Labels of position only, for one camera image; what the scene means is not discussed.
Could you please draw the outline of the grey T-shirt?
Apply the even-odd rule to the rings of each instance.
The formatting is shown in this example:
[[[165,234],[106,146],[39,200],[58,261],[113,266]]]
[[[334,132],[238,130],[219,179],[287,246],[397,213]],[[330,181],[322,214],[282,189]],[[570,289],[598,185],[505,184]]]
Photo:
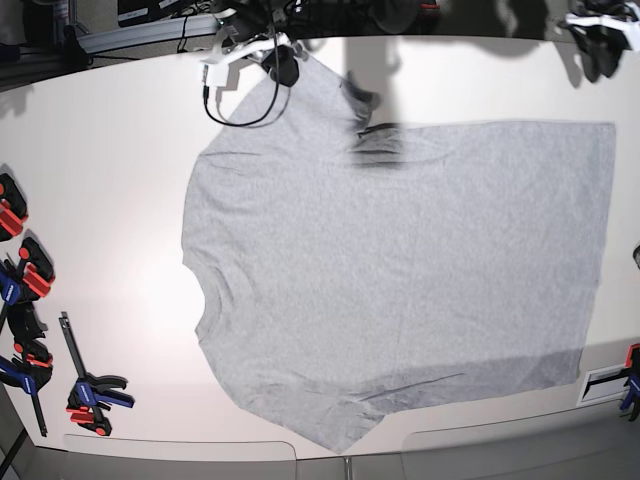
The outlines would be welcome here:
[[[198,155],[183,262],[199,346],[241,409],[340,453],[404,410],[574,383],[616,129],[370,124],[322,63],[257,84]]]

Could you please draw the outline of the dark object at right edge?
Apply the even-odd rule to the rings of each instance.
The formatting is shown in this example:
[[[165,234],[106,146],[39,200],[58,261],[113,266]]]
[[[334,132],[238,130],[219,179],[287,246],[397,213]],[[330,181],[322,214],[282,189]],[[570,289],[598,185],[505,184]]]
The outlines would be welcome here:
[[[640,269],[640,245],[636,246],[633,250],[632,258],[637,268]]]

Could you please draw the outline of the red black clamp top left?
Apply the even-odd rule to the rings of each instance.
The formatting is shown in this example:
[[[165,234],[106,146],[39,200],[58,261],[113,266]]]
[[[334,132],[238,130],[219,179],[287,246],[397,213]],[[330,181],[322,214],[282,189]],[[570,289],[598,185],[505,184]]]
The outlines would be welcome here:
[[[1,174],[1,241],[9,241],[23,231],[28,218],[24,196],[8,173]]]

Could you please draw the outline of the blue red bar clamp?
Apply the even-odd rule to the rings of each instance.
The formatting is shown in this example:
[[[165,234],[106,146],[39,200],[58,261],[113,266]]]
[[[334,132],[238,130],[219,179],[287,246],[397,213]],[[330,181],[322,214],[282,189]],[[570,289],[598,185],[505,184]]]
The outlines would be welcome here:
[[[25,237],[18,263],[14,265],[9,258],[1,263],[1,327],[11,307],[46,297],[54,281],[52,261],[34,237]]]

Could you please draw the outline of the blue clamp at right edge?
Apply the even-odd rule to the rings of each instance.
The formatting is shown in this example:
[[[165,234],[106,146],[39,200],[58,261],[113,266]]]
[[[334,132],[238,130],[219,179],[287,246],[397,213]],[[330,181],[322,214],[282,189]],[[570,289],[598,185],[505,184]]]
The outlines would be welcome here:
[[[631,414],[629,416],[629,422],[635,422],[639,417],[639,344],[633,344],[629,347],[625,367],[620,370],[616,375],[591,380],[587,383],[589,388],[593,388],[596,385],[607,383],[614,380],[624,379],[624,387],[628,388],[628,393],[623,399],[619,409],[626,411],[630,407]]]

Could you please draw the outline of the small blue bar clamp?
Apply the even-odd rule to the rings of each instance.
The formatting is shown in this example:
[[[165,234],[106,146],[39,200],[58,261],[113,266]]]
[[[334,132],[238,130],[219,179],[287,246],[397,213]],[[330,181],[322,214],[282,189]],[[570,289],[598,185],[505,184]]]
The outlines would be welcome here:
[[[132,409],[135,399],[125,392],[128,381],[119,376],[94,376],[85,367],[66,312],[59,324],[73,361],[77,379],[67,399],[72,423],[101,437],[109,437],[112,425],[106,416],[113,406]]]

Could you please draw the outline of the blue black bar clamp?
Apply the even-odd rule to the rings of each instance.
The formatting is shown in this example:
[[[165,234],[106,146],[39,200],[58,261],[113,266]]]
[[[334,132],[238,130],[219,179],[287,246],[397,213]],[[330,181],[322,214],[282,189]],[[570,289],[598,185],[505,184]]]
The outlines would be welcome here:
[[[8,323],[15,355],[1,357],[1,382],[5,386],[19,388],[31,398],[40,435],[46,438],[48,430],[39,392],[51,380],[53,356],[41,343],[45,338],[44,329],[32,302],[8,306],[3,312],[5,316],[1,325]]]

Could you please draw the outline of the aluminium frame rail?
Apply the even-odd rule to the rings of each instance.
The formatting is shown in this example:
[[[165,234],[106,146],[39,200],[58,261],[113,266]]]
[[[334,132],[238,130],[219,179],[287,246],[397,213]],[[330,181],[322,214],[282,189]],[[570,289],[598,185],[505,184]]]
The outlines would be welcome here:
[[[216,33],[218,24],[210,14],[192,15],[134,25],[102,33],[77,35],[78,44],[89,54],[141,45],[203,37]]]

